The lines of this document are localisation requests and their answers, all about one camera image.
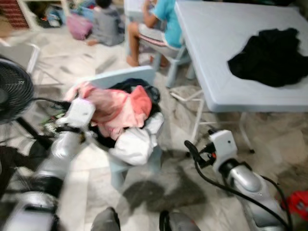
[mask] white shorts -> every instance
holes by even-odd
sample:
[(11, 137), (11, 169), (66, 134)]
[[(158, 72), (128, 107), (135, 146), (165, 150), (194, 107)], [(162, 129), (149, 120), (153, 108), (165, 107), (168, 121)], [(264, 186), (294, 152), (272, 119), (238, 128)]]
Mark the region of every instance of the white shorts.
[(164, 56), (176, 58), (179, 49), (169, 47), (164, 36), (164, 33), (160, 30), (148, 28), (145, 24), (139, 24), (140, 43), (153, 48)]

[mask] electric fan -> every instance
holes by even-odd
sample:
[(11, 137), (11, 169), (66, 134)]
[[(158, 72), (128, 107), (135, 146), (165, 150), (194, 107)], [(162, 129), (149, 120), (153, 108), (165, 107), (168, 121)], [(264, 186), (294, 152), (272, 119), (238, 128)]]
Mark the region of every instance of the electric fan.
[(40, 136), (21, 115), (33, 102), (34, 85), (31, 76), (18, 64), (0, 56), (0, 125), (16, 121), (36, 141), (28, 156), (17, 151), (16, 148), (0, 146), (0, 198), (3, 195), (15, 167), (27, 167), (35, 170), (47, 157), (47, 151), (52, 141)]

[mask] boy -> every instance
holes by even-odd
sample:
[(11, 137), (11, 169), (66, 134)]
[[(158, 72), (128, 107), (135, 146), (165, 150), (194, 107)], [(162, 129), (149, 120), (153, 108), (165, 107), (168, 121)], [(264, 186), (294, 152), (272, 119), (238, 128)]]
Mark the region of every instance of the boy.
[(94, 23), (92, 39), (87, 42), (89, 46), (101, 43), (114, 46), (124, 41), (124, 24), (112, 0), (96, 0), (94, 8)]
[[(126, 59), (131, 66), (139, 66), (139, 41), (162, 53), (175, 58), (181, 48), (181, 28), (174, 11), (176, 0), (158, 0), (153, 13), (149, 13), (150, 0), (143, 5), (144, 24), (133, 22), (128, 26), (131, 55)], [(166, 21), (165, 32), (153, 29), (158, 21)]]

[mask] gray shirt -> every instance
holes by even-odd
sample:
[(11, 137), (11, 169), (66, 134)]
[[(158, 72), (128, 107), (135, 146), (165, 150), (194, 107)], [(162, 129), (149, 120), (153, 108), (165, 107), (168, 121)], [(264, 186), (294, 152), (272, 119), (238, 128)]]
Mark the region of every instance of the gray shirt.
[(92, 37), (106, 46), (114, 46), (124, 41), (124, 23), (115, 6), (94, 10)]

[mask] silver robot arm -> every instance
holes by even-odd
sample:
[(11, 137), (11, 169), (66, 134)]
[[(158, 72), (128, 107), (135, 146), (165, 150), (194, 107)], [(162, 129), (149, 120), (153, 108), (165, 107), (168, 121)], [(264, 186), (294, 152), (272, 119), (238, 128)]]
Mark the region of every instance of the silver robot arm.
[(64, 118), (57, 121), (64, 125), (63, 132), (52, 144), (49, 158), (34, 173), (31, 191), (21, 195), (4, 231), (57, 231), (58, 199), (71, 161), (78, 154), (81, 134), (88, 126), (94, 105), (77, 98)]
[[(214, 132), (210, 134), (210, 140), (211, 143), (201, 151), (209, 153), (208, 161), (203, 160), (200, 155), (193, 156), (199, 166), (203, 168), (212, 165), (217, 177), (223, 178), (230, 188), (256, 200), (282, 218), (282, 210), (270, 195), (265, 180), (253, 172), (246, 163), (237, 161), (237, 147), (232, 133), (228, 130)], [(185, 142), (185, 145), (191, 153), (196, 153), (197, 150), (192, 150), (191, 143), (187, 145)], [(285, 230), (282, 223), (269, 212), (239, 196), (237, 198), (242, 204), (251, 231)]]

